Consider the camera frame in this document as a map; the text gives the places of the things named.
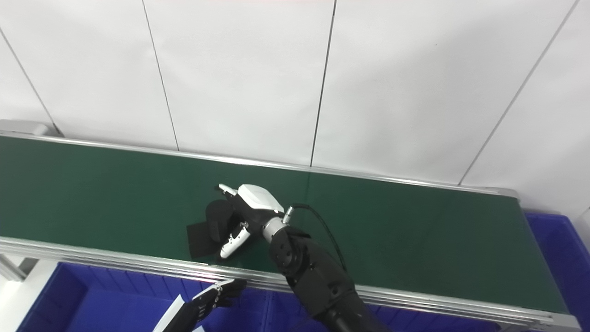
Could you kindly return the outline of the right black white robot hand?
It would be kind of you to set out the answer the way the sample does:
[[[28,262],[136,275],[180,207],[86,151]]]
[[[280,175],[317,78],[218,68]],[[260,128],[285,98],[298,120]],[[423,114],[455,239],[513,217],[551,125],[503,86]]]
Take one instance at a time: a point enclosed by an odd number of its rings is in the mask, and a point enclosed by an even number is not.
[[[283,206],[263,187],[242,184],[232,189],[225,184],[218,185],[232,208],[232,218],[236,225],[230,226],[228,239],[223,243],[219,259],[228,259],[250,237],[260,237],[271,243],[277,231],[286,227]]]

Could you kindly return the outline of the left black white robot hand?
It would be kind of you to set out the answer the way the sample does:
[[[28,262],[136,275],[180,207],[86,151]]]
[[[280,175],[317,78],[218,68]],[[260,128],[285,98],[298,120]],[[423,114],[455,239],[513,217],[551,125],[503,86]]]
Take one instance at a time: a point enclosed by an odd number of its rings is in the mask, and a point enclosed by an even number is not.
[[[160,318],[154,332],[194,332],[196,326],[219,307],[230,307],[247,286],[247,281],[234,278],[220,281],[205,288],[191,300],[185,301],[182,296],[171,303]]]

